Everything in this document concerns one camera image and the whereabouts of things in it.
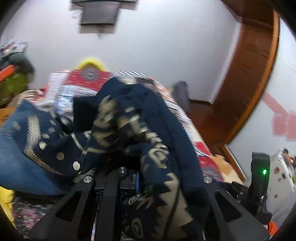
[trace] wall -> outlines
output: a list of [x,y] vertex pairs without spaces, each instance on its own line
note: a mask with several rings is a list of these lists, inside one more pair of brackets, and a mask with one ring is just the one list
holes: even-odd
[[263,98],[229,148],[250,176],[252,152],[296,155],[296,40],[283,20],[272,74]]
[[142,72],[167,87],[185,80],[192,99],[212,100],[238,38],[239,23],[220,0],[139,0],[135,10],[121,9],[116,27],[100,37],[72,18],[75,8],[69,0],[27,0],[6,27],[2,44],[29,42],[31,87],[96,57],[110,71]]

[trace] brown wooden door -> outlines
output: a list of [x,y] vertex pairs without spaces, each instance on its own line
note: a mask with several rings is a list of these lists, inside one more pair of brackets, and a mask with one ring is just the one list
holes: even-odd
[[258,89],[272,42],[272,28],[242,24],[240,39],[214,110],[234,126]]

